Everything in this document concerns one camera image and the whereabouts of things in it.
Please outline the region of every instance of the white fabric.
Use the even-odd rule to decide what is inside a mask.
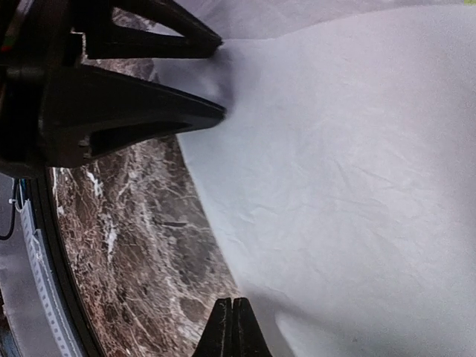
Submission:
[[[415,5],[463,0],[176,0],[225,39],[268,39],[319,22]]]
[[[180,136],[275,357],[476,356],[476,7],[412,7],[160,61],[226,103]]]

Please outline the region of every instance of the black cable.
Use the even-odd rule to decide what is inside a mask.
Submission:
[[[15,230],[15,215],[16,215],[16,207],[15,207],[15,199],[16,199],[16,191],[18,190],[19,180],[15,179],[13,181],[13,195],[12,195],[12,213],[10,218],[10,230],[8,231],[7,235],[2,236],[0,235],[0,240],[8,240],[12,235],[13,231]]]

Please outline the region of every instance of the brown marble surface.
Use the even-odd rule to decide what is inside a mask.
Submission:
[[[148,25],[124,13],[115,20]],[[157,80],[148,59],[89,64]],[[62,238],[107,355],[191,356],[215,300],[237,289],[176,138],[51,175]]]

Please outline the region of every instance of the black rim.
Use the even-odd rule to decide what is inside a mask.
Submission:
[[[57,292],[62,298],[70,324],[76,330],[79,342],[87,356],[105,356],[88,318],[79,289],[69,265],[68,255],[58,228],[57,212],[54,205],[51,180],[48,169],[42,177],[27,180],[27,195],[31,200],[36,226],[44,234],[48,259],[51,262]]]

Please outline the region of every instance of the clamp jaw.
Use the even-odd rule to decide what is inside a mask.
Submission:
[[[0,44],[18,6],[0,0]],[[117,26],[114,7],[183,36]],[[0,52],[0,172],[31,179],[224,119],[225,108],[203,98],[79,64],[84,39],[92,59],[212,56],[219,35],[174,1],[33,0],[22,15],[14,45]]]
[[[220,299],[192,357],[272,357],[248,299]]]

